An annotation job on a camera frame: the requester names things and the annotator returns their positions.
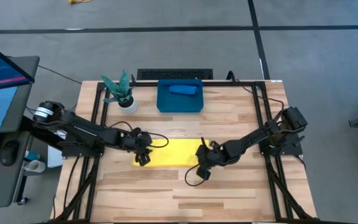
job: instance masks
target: yellow object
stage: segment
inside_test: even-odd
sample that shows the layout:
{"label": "yellow object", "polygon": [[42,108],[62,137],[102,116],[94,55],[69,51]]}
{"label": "yellow object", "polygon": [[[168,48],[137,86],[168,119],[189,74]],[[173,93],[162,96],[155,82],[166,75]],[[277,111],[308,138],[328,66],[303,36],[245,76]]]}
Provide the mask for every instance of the yellow object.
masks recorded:
{"label": "yellow object", "polygon": [[68,0],[68,3],[70,4],[77,4],[77,3],[85,3],[85,2],[91,2],[93,0]]}
{"label": "yellow object", "polygon": [[[167,140],[153,139],[152,146],[163,146]],[[153,148],[150,156],[150,162],[145,167],[192,167],[198,164],[196,152],[202,144],[200,139],[169,139],[169,144],[163,148]],[[139,166],[132,160],[133,166]]]}

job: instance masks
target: white pot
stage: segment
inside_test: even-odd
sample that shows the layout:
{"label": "white pot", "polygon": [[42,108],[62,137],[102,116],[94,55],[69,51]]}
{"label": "white pot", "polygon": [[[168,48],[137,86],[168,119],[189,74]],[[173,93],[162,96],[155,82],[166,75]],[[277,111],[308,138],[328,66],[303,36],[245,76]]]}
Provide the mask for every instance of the white pot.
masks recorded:
{"label": "white pot", "polygon": [[123,108],[120,106],[120,104],[118,104],[118,107],[120,108],[120,110],[122,111],[123,114],[133,114],[135,113],[135,111],[137,110],[137,103],[135,98],[134,102],[132,103],[132,105],[128,106],[127,108]]}

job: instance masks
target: white cup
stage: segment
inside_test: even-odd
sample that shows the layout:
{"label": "white cup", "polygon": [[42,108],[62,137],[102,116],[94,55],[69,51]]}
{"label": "white cup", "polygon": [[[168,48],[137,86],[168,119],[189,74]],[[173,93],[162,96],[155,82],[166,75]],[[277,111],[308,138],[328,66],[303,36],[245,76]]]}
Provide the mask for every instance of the white cup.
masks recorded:
{"label": "white cup", "polygon": [[25,170],[31,172],[43,172],[45,170],[45,167],[46,167],[45,163],[38,160],[33,160],[29,162]]}

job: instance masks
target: black keyboard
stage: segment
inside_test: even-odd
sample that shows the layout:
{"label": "black keyboard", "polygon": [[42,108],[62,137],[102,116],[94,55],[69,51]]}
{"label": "black keyboard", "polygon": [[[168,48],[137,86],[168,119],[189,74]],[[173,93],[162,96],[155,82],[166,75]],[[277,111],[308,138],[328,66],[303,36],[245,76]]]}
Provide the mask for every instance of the black keyboard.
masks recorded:
{"label": "black keyboard", "polygon": [[214,79],[212,69],[138,69],[138,80]]}

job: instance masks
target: potted plant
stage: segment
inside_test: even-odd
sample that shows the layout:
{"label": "potted plant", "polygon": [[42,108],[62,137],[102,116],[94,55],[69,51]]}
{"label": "potted plant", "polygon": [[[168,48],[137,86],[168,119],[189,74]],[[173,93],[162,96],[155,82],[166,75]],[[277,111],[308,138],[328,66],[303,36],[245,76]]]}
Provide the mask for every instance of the potted plant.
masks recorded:
{"label": "potted plant", "polygon": [[132,97],[132,88],[129,88],[129,75],[122,71],[121,78],[119,79],[119,85],[112,82],[108,77],[104,75],[101,76],[104,84],[109,88],[111,94],[113,95],[110,99],[104,99],[105,102],[118,102],[122,113],[132,114],[137,109],[137,104],[135,99]]}

